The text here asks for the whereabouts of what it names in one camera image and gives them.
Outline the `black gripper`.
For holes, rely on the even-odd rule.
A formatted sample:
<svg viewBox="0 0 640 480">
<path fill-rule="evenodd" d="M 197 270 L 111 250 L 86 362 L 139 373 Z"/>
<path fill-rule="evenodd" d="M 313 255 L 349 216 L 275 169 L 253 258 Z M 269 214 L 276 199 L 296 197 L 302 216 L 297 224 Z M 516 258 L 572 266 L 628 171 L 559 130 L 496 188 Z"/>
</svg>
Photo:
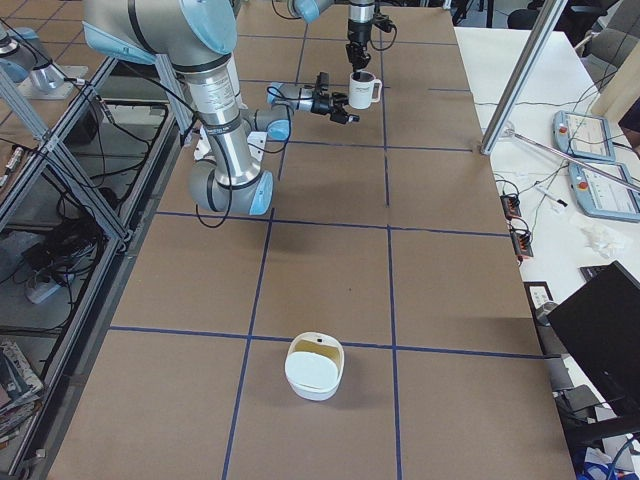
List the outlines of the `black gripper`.
<svg viewBox="0 0 640 480">
<path fill-rule="evenodd" d="M 371 55 L 367 50 L 367 45 L 371 38 L 372 25 L 372 4 L 349 5 L 347 22 L 348 43 L 345 49 L 353 73 L 358 70 L 365 70 L 371 60 Z"/>
<path fill-rule="evenodd" d="M 328 115 L 332 122 L 341 125 L 359 122 L 359 115 L 351 114 L 345 110 L 345 106 L 348 103 L 348 95 L 342 92 L 332 92 L 326 95 L 319 95 L 318 92 L 314 92 L 311 112 L 319 115 Z"/>
</svg>

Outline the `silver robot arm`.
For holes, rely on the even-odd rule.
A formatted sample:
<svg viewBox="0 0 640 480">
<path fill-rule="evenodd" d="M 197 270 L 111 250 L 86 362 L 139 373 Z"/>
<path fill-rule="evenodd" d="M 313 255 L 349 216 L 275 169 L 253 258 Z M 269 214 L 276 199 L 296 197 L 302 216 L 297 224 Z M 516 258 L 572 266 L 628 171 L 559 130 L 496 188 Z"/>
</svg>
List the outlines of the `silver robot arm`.
<svg viewBox="0 0 640 480">
<path fill-rule="evenodd" d="M 294 18 L 310 24 L 334 4 L 332 0 L 293 0 L 287 1 L 287 9 Z M 371 60 L 367 45 L 371 40 L 374 13 L 374 1 L 348 2 L 348 43 L 345 49 L 354 73 L 363 71 Z"/>
<path fill-rule="evenodd" d="M 152 65 L 169 58 L 182 75 L 209 142 L 212 159 L 191 169 L 189 189 L 201 208 L 262 215 L 271 204 L 273 175 L 248 143 L 251 132 L 288 129 L 297 110 L 328 115 L 334 122 L 358 121 L 344 106 L 346 95 L 328 93 L 327 76 L 313 89 L 283 85 L 271 108 L 241 106 L 233 51 L 237 45 L 236 1 L 87 1 L 85 39 L 94 50 L 118 60 Z"/>
</svg>

